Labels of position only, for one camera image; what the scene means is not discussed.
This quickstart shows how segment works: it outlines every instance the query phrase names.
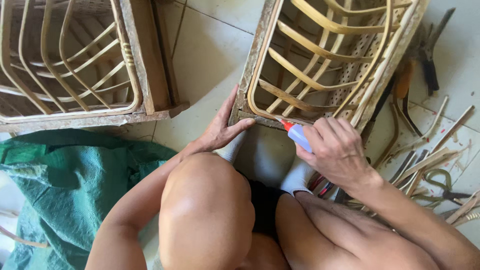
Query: black shorts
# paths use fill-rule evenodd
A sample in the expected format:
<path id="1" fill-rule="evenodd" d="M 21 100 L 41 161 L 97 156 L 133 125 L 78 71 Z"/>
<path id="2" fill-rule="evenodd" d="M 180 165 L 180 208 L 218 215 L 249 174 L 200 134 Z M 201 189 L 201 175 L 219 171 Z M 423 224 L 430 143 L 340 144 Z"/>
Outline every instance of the black shorts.
<path id="1" fill-rule="evenodd" d="M 275 227 L 275 211 L 278 199 L 288 192 L 278 188 L 265 186 L 262 182 L 248 180 L 252 190 L 252 204 L 255 208 L 255 224 L 253 233 L 263 233 L 278 243 Z"/>

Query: glue bottle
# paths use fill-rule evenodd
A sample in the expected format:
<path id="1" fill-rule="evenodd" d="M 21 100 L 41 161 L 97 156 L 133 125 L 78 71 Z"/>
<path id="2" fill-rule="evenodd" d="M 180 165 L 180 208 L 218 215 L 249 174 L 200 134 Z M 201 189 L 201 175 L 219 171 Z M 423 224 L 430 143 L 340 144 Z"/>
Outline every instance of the glue bottle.
<path id="1" fill-rule="evenodd" d="M 288 136 L 290 137 L 290 139 L 298 143 L 307 152 L 312 152 L 312 148 L 310 147 L 307 138 L 305 138 L 305 135 L 303 134 L 303 126 L 301 124 L 293 124 L 280 118 L 276 119 L 283 124 L 285 130 L 288 132 Z"/>

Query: green tarp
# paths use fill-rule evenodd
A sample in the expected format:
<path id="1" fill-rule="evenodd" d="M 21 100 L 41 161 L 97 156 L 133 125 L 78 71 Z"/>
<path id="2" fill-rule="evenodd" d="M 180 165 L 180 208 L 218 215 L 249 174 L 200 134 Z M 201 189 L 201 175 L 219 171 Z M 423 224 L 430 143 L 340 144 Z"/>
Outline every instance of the green tarp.
<path id="1" fill-rule="evenodd" d="M 26 197 L 17 243 L 3 270 L 84 269 L 110 209 L 176 152 L 85 130 L 40 131 L 0 144 L 0 170 Z"/>

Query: foot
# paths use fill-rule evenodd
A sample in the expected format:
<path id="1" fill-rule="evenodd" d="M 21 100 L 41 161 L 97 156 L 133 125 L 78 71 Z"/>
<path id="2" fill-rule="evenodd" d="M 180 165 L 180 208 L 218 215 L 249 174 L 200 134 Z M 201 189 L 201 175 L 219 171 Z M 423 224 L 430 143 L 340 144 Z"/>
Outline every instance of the foot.
<path id="1" fill-rule="evenodd" d="M 242 133 L 238 134 L 238 136 L 235 137 L 235 139 L 233 139 L 229 144 L 227 144 L 227 146 L 217 149 L 213 152 L 223 157 L 228 162 L 230 162 L 230 164 L 233 165 L 233 163 L 235 162 L 235 158 L 240 151 L 240 147 L 246 140 L 247 132 L 248 130 L 243 131 Z"/>
<path id="2" fill-rule="evenodd" d="M 295 156 L 292 167 L 282 181 L 280 188 L 292 194 L 292 196 L 294 196 L 294 192 L 296 191 L 306 191 L 313 194 L 308 190 L 307 184 L 314 174 L 314 169 L 310 168 L 306 162 Z"/>

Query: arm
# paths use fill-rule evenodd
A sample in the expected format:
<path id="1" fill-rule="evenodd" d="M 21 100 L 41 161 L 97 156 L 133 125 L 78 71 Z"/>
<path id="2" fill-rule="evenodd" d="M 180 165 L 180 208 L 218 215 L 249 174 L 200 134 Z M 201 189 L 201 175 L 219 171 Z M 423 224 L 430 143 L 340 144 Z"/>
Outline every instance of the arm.
<path id="1" fill-rule="evenodd" d="M 321 118 L 304 127 L 313 154 L 297 154 L 417 244 L 441 269 L 480 269 L 480 251 L 459 231 L 382 179 L 366 161 L 361 138 L 347 121 Z"/>
<path id="2" fill-rule="evenodd" d="M 146 269 L 138 233 L 160 211 L 163 189 L 172 170 L 189 155 L 226 146 L 240 132 L 255 124 L 253 119 L 244 119 L 227 127 L 237 89 L 238 85 L 202 136 L 145 177 L 115 204 L 96 234 L 87 270 Z"/>

